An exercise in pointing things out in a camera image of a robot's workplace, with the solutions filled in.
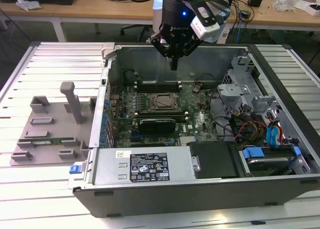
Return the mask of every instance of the power connector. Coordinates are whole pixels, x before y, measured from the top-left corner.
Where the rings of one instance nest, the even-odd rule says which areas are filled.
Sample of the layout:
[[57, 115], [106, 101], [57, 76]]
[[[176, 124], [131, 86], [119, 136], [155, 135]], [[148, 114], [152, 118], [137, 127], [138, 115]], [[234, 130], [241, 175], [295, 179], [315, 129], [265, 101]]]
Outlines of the power connector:
[[250, 11], [247, 11], [247, 10], [241, 10], [240, 11], [240, 17], [243, 18], [243, 19], [249, 19], [251, 16], [251, 12]]

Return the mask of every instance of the desk leg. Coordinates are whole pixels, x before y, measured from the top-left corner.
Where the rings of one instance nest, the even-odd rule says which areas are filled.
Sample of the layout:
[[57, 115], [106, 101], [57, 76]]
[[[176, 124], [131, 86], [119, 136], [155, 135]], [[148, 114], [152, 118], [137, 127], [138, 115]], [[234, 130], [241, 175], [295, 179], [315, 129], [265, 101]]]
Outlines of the desk leg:
[[64, 29], [62, 27], [62, 22], [61, 20], [59, 20], [59, 18], [54, 18], [53, 21], [51, 21], [52, 24], [53, 24], [53, 28], [55, 30], [55, 34], [56, 34], [56, 37], [58, 38], [58, 41], [60, 43], [65, 43], [68, 41], [67, 39], [67, 36], [64, 32]]
[[7, 24], [6, 24], [6, 21], [5, 21], [5, 20], [0, 20], [0, 29], [1, 29], [2, 31], [8, 30], [8, 27], [7, 27]]
[[226, 23], [222, 33], [219, 35], [218, 40], [216, 41], [217, 44], [226, 44], [229, 32], [231, 30], [231, 28], [233, 27], [232, 23]]
[[95, 28], [95, 34], [100, 34], [99, 23], [95, 23], [95, 24], [94, 24], [94, 28]]

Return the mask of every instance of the chair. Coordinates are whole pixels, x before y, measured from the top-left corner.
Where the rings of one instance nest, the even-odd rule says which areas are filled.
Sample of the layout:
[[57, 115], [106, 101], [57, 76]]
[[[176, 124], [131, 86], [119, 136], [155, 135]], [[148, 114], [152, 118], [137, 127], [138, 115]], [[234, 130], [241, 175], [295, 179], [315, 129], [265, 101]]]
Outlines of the chair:
[[141, 39], [145, 35], [145, 33], [149, 32], [150, 28], [152, 28], [152, 25], [138, 25], [138, 24], [126, 25], [126, 26], [121, 28], [120, 35], [124, 36], [126, 29], [139, 28], [139, 27], [143, 27], [142, 32], [140, 33], [140, 36], [139, 36], [138, 41], [137, 41], [138, 43], [140, 43]]

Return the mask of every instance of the floor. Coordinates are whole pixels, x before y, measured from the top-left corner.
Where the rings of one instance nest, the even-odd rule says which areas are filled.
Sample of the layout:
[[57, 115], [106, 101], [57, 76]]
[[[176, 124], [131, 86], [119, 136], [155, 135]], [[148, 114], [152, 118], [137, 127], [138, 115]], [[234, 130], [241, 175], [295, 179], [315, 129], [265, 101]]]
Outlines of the floor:
[[[56, 34], [50, 22], [19, 21], [17, 25], [32, 41], [56, 42]], [[120, 24], [100, 24], [100, 34], [95, 33], [95, 27], [90, 23], [64, 23], [69, 42], [126, 42], [137, 41], [142, 28], [132, 28], [120, 35]], [[240, 44], [288, 44], [308, 63], [320, 48], [320, 36], [304, 31], [266, 31], [257, 32], [253, 29], [240, 31]], [[24, 51], [29, 46], [28, 39], [13, 25], [8, 24], [8, 30], [0, 31], [0, 89], [19, 63]], [[233, 30], [227, 43], [235, 44], [238, 32]], [[150, 36], [147, 32], [142, 41]], [[320, 54], [316, 56], [310, 67], [320, 74]]]

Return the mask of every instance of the power supply label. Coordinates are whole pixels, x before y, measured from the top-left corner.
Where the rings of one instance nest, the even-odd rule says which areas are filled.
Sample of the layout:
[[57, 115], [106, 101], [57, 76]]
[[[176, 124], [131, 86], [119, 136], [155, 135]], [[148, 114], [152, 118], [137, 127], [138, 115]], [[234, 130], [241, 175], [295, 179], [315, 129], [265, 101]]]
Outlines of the power supply label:
[[130, 181], [133, 183], [170, 181], [167, 153], [131, 154]]

